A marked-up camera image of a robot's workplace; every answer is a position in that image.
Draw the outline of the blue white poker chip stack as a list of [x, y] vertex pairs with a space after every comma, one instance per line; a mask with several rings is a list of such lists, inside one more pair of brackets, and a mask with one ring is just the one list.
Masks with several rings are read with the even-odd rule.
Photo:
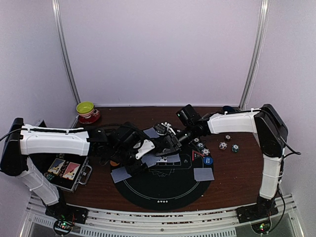
[[220, 142], [219, 143], [219, 149], [225, 150], [228, 147], [228, 144], [226, 142]]

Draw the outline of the red black triangle marker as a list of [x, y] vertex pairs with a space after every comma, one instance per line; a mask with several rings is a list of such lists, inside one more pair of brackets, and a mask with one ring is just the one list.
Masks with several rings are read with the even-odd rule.
[[203, 158], [204, 155], [198, 151], [192, 150], [192, 161], [197, 160], [198, 158]]

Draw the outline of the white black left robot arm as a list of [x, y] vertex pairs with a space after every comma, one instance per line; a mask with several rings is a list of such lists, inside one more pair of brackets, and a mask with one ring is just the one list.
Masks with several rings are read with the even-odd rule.
[[54, 214], [67, 219], [71, 208], [62, 200], [57, 187], [45, 180], [30, 156], [97, 156], [123, 165], [129, 175], [135, 176], [148, 168], [142, 161], [143, 156], [173, 155], [182, 148], [180, 138], [170, 124], [157, 124], [154, 130], [157, 137], [150, 137], [129, 122], [58, 129], [25, 124], [22, 118], [16, 118], [10, 131], [1, 138], [4, 148], [0, 169], [8, 176], [22, 178], [30, 191], [51, 207]]

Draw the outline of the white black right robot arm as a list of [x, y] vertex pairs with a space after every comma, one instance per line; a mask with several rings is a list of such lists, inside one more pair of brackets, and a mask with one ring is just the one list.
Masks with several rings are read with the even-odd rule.
[[256, 134], [263, 155], [262, 183], [255, 205], [240, 207], [242, 217], [263, 218], [272, 214], [275, 196], [283, 175], [285, 149], [299, 155], [287, 143], [288, 128], [271, 104], [248, 111], [223, 111], [199, 115], [190, 105], [177, 112], [185, 130], [177, 135], [181, 144], [200, 136], [220, 133], [248, 132]]

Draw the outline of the blue card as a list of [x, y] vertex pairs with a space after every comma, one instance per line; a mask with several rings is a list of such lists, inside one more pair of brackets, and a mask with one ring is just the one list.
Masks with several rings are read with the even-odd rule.
[[131, 178], [131, 175], [127, 173], [125, 167], [120, 167], [111, 171], [111, 177], [114, 183], [118, 183]]
[[197, 182], [214, 180], [212, 168], [194, 168], [193, 171], [194, 171], [194, 179]]
[[148, 135], [150, 138], [159, 138], [159, 134], [156, 132], [156, 130], [153, 127], [143, 130], [143, 132], [146, 135]]

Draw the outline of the orange round blind button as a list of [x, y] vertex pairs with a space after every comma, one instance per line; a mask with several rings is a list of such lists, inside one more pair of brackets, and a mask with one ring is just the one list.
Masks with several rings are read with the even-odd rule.
[[110, 161], [110, 165], [111, 166], [117, 166], [118, 164], [116, 162], [114, 162], [114, 161]]

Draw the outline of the green poker chip stack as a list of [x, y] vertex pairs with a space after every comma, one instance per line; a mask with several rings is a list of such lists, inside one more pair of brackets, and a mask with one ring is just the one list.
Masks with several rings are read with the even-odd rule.
[[237, 153], [237, 152], [239, 151], [239, 145], [233, 144], [233, 145], [232, 145], [232, 151], [233, 151], [234, 153]]

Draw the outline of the blue round blind button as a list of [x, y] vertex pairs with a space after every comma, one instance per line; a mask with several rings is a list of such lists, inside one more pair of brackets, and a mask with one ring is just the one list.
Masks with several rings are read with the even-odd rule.
[[203, 158], [203, 163], [205, 165], [212, 165], [213, 164], [213, 158], [210, 156], [204, 157]]

